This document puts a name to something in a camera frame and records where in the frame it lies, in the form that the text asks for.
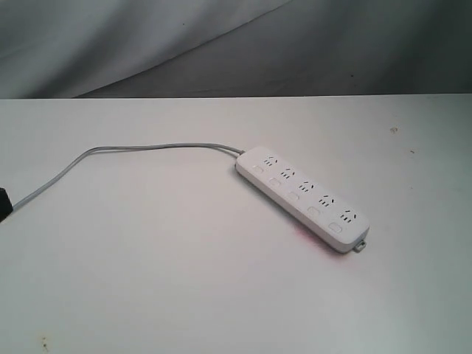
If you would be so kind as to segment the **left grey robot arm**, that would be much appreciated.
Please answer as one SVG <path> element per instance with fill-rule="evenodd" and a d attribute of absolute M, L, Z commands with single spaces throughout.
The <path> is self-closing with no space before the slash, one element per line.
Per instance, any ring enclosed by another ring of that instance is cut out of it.
<path fill-rule="evenodd" d="M 0 188 L 0 222 L 13 212 L 13 205 L 5 188 Z"/>

